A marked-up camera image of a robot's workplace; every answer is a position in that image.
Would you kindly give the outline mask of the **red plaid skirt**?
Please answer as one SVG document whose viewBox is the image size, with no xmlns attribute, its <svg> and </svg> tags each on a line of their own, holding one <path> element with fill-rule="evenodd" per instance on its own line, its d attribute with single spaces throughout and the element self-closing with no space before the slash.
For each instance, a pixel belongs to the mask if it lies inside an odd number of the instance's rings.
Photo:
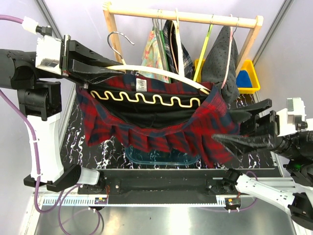
<svg viewBox="0 0 313 235">
<path fill-rule="evenodd" d="M 76 87 L 88 146 L 115 137 L 143 152 L 178 150 L 200 156 L 212 167 L 232 159 L 213 134 L 237 135 L 218 88 L 203 82 L 205 94 L 183 82 L 165 83 L 141 75 L 111 77 L 87 89 Z"/>
</svg>

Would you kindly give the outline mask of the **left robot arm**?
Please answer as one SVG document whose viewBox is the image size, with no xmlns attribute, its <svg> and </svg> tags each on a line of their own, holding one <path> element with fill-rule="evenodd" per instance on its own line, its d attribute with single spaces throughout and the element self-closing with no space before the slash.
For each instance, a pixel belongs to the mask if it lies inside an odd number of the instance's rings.
<svg viewBox="0 0 313 235">
<path fill-rule="evenodd" d="M 0 51 L 0 86 L 17 91 L 18 114 L 30 138 L 32 169 L 24 178 L 29 187 L 46 186 L 60 192 L 76 184 L 88 185 L 96 194 L 105 190 L 97 170 L 73 164 L 64 167 L 60 157 L 58 124 L 62 111 L 60 79 L 84 87 L 117 75 L 117 62 L 90 50 L 69 35 L 43 36 L 36 50 Z"/>
</svg>

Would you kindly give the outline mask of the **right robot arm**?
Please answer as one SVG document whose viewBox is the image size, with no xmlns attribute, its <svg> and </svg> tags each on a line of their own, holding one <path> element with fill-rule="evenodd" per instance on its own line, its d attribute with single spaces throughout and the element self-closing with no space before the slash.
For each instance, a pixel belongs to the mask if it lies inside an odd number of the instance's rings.
<svg viewBox="0 0 313 235">
<path fill-rule="evenodd" d="M 262 150 L 284 157 L 289 162 L 283 168 L 289 178 L 256 180 L 239 170 L 229 169 L 218 182 L 228 194 L 249 194 L 288 214 L 299 226 L 313 229 L 313 120 L 306 118 L 304 101 L 288 98 L 287 106 L 278 112 L 271 111 L 260 117 L 259 113 L 271 107 L 266 99 L 233 113 L 244 116 L 239 135 L 215 134 L 231 154 L 239 157 Z"/>
</svg>

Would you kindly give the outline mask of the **wooden hanger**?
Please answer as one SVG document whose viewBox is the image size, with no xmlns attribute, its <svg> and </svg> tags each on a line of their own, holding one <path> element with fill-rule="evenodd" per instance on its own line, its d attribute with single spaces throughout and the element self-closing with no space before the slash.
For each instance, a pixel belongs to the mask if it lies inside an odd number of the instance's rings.
<svg viewBox="0 0 313 235">
<path fill-rule="evenodd" d="M 178 16 L 178 9 L 175 9 L 175 16 L 176 16 L 176 21 L 172 21 L 172 25 L 170 28 L 170 50 L 172 53 L 172 57 L 173 57 L 173 62 L 174 62 L 174 66 L 176 69 L 176 72 L 180 75 L 180 76 L 184 76 L 184 63 L 183 63 L 183 50 L 182 50 L 182 46 L 181 46 L 181 39 L 180 39 L 180 33 L 179 33 L 179 16 Z M 176 37 L 176 45 L 177 45 L 177 59 L 175 57 L 175 52 L 173 49 L 173 40 L 172 40 L 172 30 L 173 28 L 175 29 L 175 37 Z"/>
</svg>

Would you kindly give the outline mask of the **floral pastel skirt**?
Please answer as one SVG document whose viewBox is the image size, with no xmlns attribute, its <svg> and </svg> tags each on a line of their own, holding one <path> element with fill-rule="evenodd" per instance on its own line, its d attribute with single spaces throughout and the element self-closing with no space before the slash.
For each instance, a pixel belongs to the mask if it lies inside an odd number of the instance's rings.
<svg viewBox="0 0 313 235">
<path fill-rule="evenodd" d="M 157 45 L 156 35 L 153 30 L 149 33 L 148 41 L 143 51 L 141 65 L 164 70 L 162 67 L 162 61 Z M 139 71 L 139 73 L 148 78 L 154 78 L 164 83 L 170 83 L 170 78 L 160 74 L 149 73 L 146 71 Z"/>
</svg>

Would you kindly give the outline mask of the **navy plaid skirt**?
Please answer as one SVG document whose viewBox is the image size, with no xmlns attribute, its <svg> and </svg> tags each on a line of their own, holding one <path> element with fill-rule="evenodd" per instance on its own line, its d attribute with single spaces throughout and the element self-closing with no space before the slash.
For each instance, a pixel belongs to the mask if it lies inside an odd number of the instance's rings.
<svg viewBox="0 0 313 235">
<path fill-rule="evenodd" d="M 167 59 L 168 70 L 173 73 L 178 73 L 178 70 L 175 67 L 175 65 L 178 65 L 178 48 L 174 23 L 174 21 L 167 20 L 163 26 L 162 33 L 164 38 L 164 50 Z M 183 56 L 184 74 L 186 78 L 191 79 L 193 73 L 193 62 L 183 44 L 181 44 L 181 48 Z"/>
</svg>

